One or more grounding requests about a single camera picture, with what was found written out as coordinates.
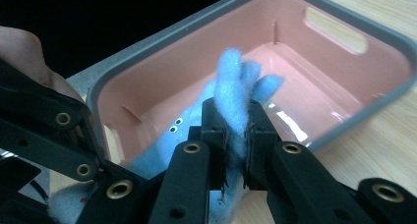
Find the screw hole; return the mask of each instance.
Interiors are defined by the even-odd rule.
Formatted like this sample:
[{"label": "screw hole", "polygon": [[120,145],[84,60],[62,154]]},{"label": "screw hole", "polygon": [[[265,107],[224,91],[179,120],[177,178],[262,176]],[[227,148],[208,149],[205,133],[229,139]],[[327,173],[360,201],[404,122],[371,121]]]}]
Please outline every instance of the screw hole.
[{"label": "screw hole", "polygon": [[334,215],[336,215],[338,219],[341,219],[343,221],[350,221],[351,219],[349,212],[342,208],[335,208]]},{"label": "screw hole", "polygon": [[391,201],[391,202],[403,202],[404,196],[397,191],[395,188],[384,185],[384,184],[374,184],[372,186],[372,191],[379,197]]},{"label": "screw hole", "polygon": [[196,143],[189,143],[184,145],[183,149],[187,153],[197,153],[200,152],[200,150],[202,150],[202,147]]},{"label": "screw hole", "polygon": [[80,176],[86,176],[89,174],[90,168],[88,164],[82,164],[77,168],[77,173]]},{"label": "screw hole", "polygon": [[169,212],[169,215],[176,219],[181,219],[185,217],[185,214],[186,214],[186,210],[184,207],[174,207]]},{"label": "screw hole", "polygon": [[18,141],[18,145],[22,147],[26,147],[29,145],[28,141],[26,139],[21,139]]},{"label": "screw hole", "polygon": [[67,113],[59,113],[55,117],[55,122],[60,126],[67,126],[71,122],[71,116]]},{"label": "screw hole", "polygon": [[171,133],[175,133],[175,132],[177,132],[177,130],[178,130],[178,127],[177,127],[177,126],[172,126],[172,127],[169,129],[169,132],[171,132]]},{"label": "screw hole", "polygon": [[301,152],[300,146],[295,145],[295,144],[285,144],[282,148],[287,153],[300,153]]},{"label": "screw hole", "polygon": [[127,196],[133,189],[133,184],[129,180],[122,180],[114,183],[107,189],[107,197],[111,199],[119,199]]},{"label": "screw hole", "polygon": [[182,118],[178,118],[177,120],[175,120],[176,125],[180,125],[180,124],[182,124],[182,122],[183,122]]}]

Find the metal rivet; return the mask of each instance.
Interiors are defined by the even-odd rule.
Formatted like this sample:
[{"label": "metal rivet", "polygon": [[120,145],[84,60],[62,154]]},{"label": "metal rivet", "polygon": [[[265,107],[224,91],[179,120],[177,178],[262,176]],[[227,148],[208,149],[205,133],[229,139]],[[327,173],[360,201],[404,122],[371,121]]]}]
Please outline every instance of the metal rivet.
[{"label": "metal rivet", "polygon": [[186,214],[187,214],[187,209],[182,206],[171,208],[171,210],[169,211],[169,215],[175,219],[184,218]]},{"label": "metal rivet", "polygon": [[202,147],[197,143],[188,143],[183,147],[184,151],[187,153],[197,153],[202,150]]},{"label": "metal rivet", "polygon": [[291,143],[285,144],[282,149],[287,153],[301,153],[300,146]]},{"label": "metal rivet", "polygon": [[377,196],[387,201],[391,201],[391,202],[403,202],[404,201],[404,196],[402,195],[402,193],[397,191],[395,188],[385,185],[385,184],[381,184],[381,183],[374,184],[372,186],[372,191]]},{"label": "metal rivet", "polygon": [[107,197],[111,199],[119,199],[124,196],[127,196],[132,191],[132,189],[133,189],[133,184],[131,181],[121,180],[111,185],[107,189],[106,194],[107,194]]},{"label": "metal rivet", "polygon": [[59,113],[55,117],[55,122],[60,126],[67,126],[71,123],[71,116],[67,113]]},{"label": "metal rivet", "polygon": [[91,171],[91,168],[89,167],[88,164],[82,164],[77,168],[77,174],[82,177],[87,176],[90,171]]},{"label": "metal rivet", "polygon": [[343,221],[350,221],[352,219],[352,215],[344,208],[337,207],[333,210],[333,213],[338,219]]}]

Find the person's hand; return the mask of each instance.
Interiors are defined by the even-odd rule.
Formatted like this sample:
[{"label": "person's hand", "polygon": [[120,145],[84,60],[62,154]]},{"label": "person's hand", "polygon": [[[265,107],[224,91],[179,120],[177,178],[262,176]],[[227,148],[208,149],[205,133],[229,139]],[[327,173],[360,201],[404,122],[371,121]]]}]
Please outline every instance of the person's hand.
[{"label": "person's hand", "polygon": [[0,26],[0,60],[35,82],[83,102],[64,78],[46,66],[40,40],[33,33]]}]

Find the plastic bin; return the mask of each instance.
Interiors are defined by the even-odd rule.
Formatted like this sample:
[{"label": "plastic bin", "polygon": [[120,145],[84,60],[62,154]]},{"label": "plastic bin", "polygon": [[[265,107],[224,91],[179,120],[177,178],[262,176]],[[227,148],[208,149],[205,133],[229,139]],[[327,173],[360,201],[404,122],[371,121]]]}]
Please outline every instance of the plastic bin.
[{"label": "plastic bin", "polygon": [[[338,25],[325,29],[316,19]],[[230,46],[259,61],[263,74],[285,78],[266,111],[284,140],[312,149],[416,80],[412,41],[328,0],[226,0],[115,64],[91,89],[89,106],[121,160],[143,151],[197,98]]]}]

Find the wood grain surface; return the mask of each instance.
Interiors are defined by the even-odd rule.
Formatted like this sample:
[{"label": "wood grain surface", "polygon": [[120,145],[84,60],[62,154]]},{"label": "wood grain surface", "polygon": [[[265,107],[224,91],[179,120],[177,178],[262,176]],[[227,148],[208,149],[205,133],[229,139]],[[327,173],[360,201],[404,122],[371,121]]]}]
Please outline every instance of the wood grain surface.
[{"label": "wood grain surface", "polygon": [[[331,1],[417,42],[417,0]],[[354,189],[362,179],[381,177],[417,196],[417,86],[316,156],[337,181]],[[250,193],[233,223],[273,223],[266,193]]]}]

